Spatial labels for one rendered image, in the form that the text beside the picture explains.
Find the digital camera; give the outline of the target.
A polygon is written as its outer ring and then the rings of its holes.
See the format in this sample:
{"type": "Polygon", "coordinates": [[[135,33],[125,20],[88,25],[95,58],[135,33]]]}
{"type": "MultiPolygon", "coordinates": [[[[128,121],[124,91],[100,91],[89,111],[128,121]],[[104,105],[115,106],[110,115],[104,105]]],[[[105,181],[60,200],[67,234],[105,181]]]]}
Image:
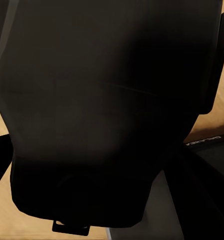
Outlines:
{"type": "Polygon", "coordinates": [[[222,8],[0,0],[0,114],[19,211],[80,236],[142,221],[154,179],[213,109],[222,8]]]}

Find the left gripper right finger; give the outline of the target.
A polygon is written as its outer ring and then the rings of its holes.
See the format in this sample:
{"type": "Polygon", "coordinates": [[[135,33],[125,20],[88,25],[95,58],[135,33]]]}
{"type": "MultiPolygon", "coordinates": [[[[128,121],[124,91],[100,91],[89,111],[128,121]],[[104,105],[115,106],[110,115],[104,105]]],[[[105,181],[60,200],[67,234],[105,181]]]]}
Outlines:
{"type": "Polygon", "coordinates": [[[163,169],[185,240],[224,240],[224,175],[185,143],[163,169]]]}

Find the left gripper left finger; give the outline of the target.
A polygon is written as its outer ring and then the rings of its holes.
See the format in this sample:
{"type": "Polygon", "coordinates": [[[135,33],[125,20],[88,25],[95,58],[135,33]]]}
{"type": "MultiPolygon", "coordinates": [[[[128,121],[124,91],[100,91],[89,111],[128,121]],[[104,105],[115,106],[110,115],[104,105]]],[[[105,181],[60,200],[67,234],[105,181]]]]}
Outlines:
{"type": "Polygon", "coordinates": [[[13,146],[9,134],[0,136],[0,180],[12,162],[13,146]]]}

